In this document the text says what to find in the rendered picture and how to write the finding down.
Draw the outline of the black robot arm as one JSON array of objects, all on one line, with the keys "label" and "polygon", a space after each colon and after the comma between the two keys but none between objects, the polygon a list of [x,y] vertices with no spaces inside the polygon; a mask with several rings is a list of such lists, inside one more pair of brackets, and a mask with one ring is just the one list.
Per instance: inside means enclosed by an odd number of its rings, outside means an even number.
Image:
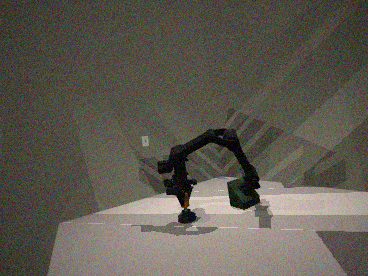
[{"label": "black robot arm", "polygon": [[[219,137],[219,135],[223,136],[224,139]],[[172,147],[169,155],[169,160],[157,162],[158,173],[172,173],[173,167],[175,173],[186,171],[185,161],[189,160],[186,157],[190,153],[209,143],[215,143],[222,147],[227,147],[230,151],[234,153],[242,167],[240,169],[243,178],[245,179],[243,183],[241,183],[237,187],[246,196],[253,192],[254,189],[260,188],[258,182],[260,179],[258,177],[256,169],[247,160],[234,129],[208,129],[205,133],[194,138],[188,143]]]}]

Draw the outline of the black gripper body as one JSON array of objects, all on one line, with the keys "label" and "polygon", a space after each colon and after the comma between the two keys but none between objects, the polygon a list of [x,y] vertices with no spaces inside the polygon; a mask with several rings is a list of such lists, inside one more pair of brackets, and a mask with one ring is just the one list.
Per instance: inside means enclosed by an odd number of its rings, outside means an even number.
[{"label": "black gripper body", "polygon": [[[174,172],[175,173],[175,172]],[[171,186],[166,189],[166,195],[178,195],[183,192],[183,188],[191,187],[190,184],[196,185],[196,179],[187,179],[188,172],[178,172],[173,175],[175,177],[176,186]]]}]

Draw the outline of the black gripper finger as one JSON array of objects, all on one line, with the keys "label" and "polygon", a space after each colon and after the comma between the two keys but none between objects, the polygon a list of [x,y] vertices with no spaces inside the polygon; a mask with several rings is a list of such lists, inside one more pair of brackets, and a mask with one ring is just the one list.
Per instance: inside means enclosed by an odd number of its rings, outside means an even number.
[{"label": "black gripper finger", "polygon": [[189,188],[183,188],[183,191],[188,193],[188,198],[189,199],[190,199],[190,195],[191,195],[191,192],[192,192],[193,188],[194,188],[193,186],[191,186]]},{"label": "black gripper finger", "polygon": [[182,193],[175,196],[178,198],[181,206],[184,206],[185,192],[183,191]]}]

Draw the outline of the orange knob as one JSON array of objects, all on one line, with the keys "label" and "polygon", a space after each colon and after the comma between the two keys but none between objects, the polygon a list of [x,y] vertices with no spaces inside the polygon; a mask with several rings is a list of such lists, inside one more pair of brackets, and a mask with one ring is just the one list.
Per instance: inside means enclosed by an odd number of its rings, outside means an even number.
[{"label": "orange knob", "polygon": [[184,199],[184,206],[181,206],[182,208],[186,208],[189,207],[189,198],[188,198],[188,193],[185,192],[185,199]]}]

